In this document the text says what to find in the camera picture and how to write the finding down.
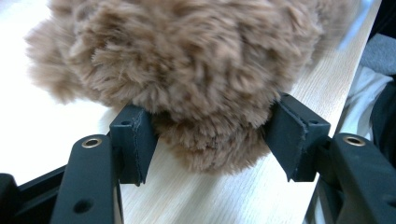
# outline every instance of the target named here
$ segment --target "wooden table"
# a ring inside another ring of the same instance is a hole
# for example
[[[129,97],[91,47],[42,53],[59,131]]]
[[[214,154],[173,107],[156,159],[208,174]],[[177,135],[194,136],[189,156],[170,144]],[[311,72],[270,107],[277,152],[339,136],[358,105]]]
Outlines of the wooden table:
[[[25,34],[48,17],[45,0],[0,3],[0,172],[22,184],[67,163],[79,138],[106,133],[116,112],[90,102],[57,105],[26,77]],[[291,94],[332,124],[370,33],[380,0],[352,43],[333,50]],[[273,155],[239,175],[211,176],[182,170],[159,142],[147,184],[121,186],[125,223],[302,223],[316,183],[287,182]]]

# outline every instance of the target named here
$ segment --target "gray fabric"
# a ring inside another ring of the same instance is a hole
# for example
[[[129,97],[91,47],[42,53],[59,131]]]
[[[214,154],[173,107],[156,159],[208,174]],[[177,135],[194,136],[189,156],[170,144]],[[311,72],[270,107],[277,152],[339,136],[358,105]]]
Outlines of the gray fabric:
[[[375,35],[364,49],[361,65],[384,75],[396,74],[396,39]]]

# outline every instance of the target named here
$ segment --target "faux fur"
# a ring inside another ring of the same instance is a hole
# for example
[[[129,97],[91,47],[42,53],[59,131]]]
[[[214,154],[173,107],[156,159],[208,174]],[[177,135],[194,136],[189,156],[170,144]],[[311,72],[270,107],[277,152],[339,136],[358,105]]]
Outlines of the faux fur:
[[[268,153],[279,91],[332,41],[354,0],[52,0],[28,37],[36,85],[67,103],[140,105],[189,170]]]

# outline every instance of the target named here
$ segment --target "screw hole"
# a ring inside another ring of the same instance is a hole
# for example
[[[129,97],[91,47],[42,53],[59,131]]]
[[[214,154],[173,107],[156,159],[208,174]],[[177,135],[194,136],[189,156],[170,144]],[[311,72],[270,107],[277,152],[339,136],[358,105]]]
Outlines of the screw hole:
[[[353,137],[353,136],[345,136],[344,141],[352,146],[355,146],[355,147],[363,147],[366,145],[366,143],[364,141],[362,141],[361,139],[359,139],[357,137]]]
[[[85,140],[81,145],[85,148],[97,147],[102,144],[102,139],[100,138],[90,138]]]
[[[396,197],[395,196],[385,195],[384,200],[389,206],[396,208]]]
[[[93,207],[93,201],[89,199],[82,199],[74,206],[74,212],[78,214],[86,213]]]

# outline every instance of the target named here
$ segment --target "black mechanical arm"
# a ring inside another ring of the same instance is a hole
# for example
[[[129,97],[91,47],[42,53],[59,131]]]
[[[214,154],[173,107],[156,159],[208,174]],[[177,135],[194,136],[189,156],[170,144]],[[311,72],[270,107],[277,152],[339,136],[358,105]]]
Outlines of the black mechanical arm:
[[[366,139],[284,94],[263,138],[288,180],[314,181],[329,223],[396,223],[396,170]],[[125,106],[107,135],[77,141],[66,166],[17,186],[0,175],[0,223],[123,223],[120,184],[145,183],[157,144],[150,114]]]

